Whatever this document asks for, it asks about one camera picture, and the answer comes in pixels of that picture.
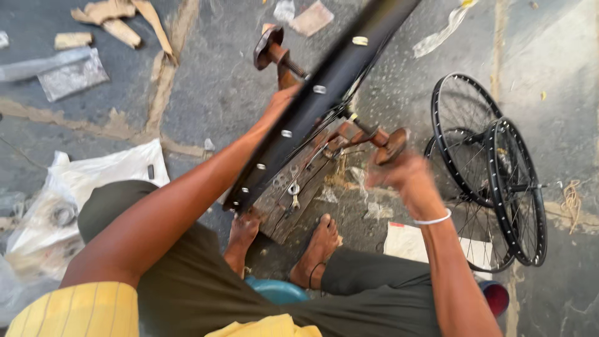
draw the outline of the man's arm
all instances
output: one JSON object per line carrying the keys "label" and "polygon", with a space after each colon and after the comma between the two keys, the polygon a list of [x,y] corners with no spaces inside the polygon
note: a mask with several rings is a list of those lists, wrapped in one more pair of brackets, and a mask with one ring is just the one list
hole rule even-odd
{"label": "man's arm", "polygon": [[[404,154],[396,165],[371,174],[371,183],[383,182],[397,189],[415,220],[444,218],[447,211],[426,160]],[[443,336],[501,336],[497,321],[472,276],[451,218],[421,225],[420,229],[431,265],[432,294]]]}
{"label": "man's arm", "polygon": [[118,281],[137,287],[142,274],[233,184],[297,89],[274,94],[244,136],[122,213],[73,258],[60,286]]}

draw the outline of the yellow striped shirt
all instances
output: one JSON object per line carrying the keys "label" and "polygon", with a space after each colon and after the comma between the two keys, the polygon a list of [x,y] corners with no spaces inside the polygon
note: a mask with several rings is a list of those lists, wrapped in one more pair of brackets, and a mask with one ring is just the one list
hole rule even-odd
{"label": "yellow striped shirt", "polygon": [[[6,337],[137,337],[138,321],[133,287],[119,282],[87,283],[40,297],[13,319]],[[207,336],[322,337],[317,327],[298,327],[287,314],[246,324],[234,322]]]}

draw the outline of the white bracelet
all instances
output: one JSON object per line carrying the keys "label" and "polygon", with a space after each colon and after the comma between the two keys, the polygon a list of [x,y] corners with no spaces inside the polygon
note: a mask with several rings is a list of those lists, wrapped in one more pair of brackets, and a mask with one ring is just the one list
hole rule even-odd
{"label": "white bracelet", "polygon": [[444,216],[437,220],[429,220],[429,221],[414,220],[414,224],[416,224],[416,225],[432,225],[432,224],[438,224],[440,222],[443,222],[443,221],[449,219],[449,217],[451,216],[451,210],[449,208],[445,208],[445,209],[447,210],[447,216]]}

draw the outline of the dark green trousers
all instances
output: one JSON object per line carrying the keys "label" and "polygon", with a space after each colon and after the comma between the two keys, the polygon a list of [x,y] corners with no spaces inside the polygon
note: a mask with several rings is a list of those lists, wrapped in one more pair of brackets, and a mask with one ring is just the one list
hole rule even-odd
{"label": "dark green trousers", "polygon": [[[78,219],[84,241],[156,189],[127,180],[93,190]],[[323,290],[338,296],[278,306],[231,270],[213,231],[195,224],[141,277],[140,326],[152,336],[203,336],[287,313],[323,336],[440,336],[429,273],[425,263],[340,248],[322,277]]]}

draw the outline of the ground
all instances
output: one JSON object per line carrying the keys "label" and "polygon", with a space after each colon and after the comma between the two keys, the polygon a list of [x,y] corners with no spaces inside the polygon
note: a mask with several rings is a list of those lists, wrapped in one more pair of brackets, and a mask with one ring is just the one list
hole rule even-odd
{"label": "ground", "polygon": [[[333,24],[310,38],[286,29],[284,44],[294,60],[311,69],[363,5],[361,0],[322,0]],[[273,68],[257,72],[252,50],[263,23],[276,23],[275,0],[153,0],[180,67],[156,60],[160,51],[151,27],[137,16],[126,22],[144,46],[132,50],[101,29],[69,15],[86,0],[8,0],[0,30],[10,48],[0,64],[50,56],[58,32],[92,31],[94,46],[111,78],[86,92],[48,103],[36,79],[0,83],[0,186],[33,194],[56,150],[72,160],[99,157],[160,137],[171,179],[201,163],[210,138],[219,151],[242,135],[262,113],[276,89]],[[296,13],[311,1],[296,0]],[[407,126],[411,147],[423,151],[432,135],[430,97],[435,82],[452,71],[478,78],[503,113],[521,129],[540,179],[548,211],[548,252],[540,268],[514,264],[496,276],[509,289],[511,304],[500,319],[509,337],[597,335],[599,323],[598,31],[599,4],[593,0],[479,1],[459,28],[436,50],[413,57],[412,46],[439,31],[457,1],[423,0],[395,34],[362,86],[358,113],[388,130]],[[546,98],[541,100],[541,93]],[[347,157],[360,167],[364,153]],[[354,182],[351,175],[341,174]],[[580,179],[582,225],[572,235],[560,217],[563,196],[557,182]],[[286,279],[307,245],[315,219],[338,219],[344,244],[382,252],[388,221],[409,222],[393,193],[331,186],[339,203],[313,200],[285,245],[259,236],[248,266],[252,275]],[[367,202],[393,209],[368,219]],[[232,214],[219,205],[200,221],[215,230],[222,246]]]}

